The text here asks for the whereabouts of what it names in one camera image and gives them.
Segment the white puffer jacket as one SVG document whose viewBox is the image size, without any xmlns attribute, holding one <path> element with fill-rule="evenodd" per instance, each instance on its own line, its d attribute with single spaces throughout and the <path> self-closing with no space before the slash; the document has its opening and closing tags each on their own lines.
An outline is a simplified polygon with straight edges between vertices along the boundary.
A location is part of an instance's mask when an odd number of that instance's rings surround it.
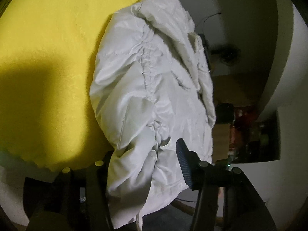
<svg viewBox="0 0 308 231">
<path fill-rule="evenodd" d="M 90 100 L 114 148 L 107 192 L 114 228 L 169 205 L 186 189 L 176 142 L 212 161 L 213 83 L 202 39 L 179 0 L 117 11 L 101 40 Z"/>
</svg>

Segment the yellow blanket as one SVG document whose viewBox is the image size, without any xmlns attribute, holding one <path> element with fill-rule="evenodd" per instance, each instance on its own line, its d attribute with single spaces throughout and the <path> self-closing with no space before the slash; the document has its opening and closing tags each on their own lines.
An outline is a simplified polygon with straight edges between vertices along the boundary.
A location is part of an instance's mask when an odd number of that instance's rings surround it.
<svg viewBox="0 0 308 231">
<path fill-rule="evenodd" d="M 89 88 L 111 16 L 139 0 L 12 0 L 1 16 L 1 149 L 59 171 L 109 148 Z"/>
</svg>

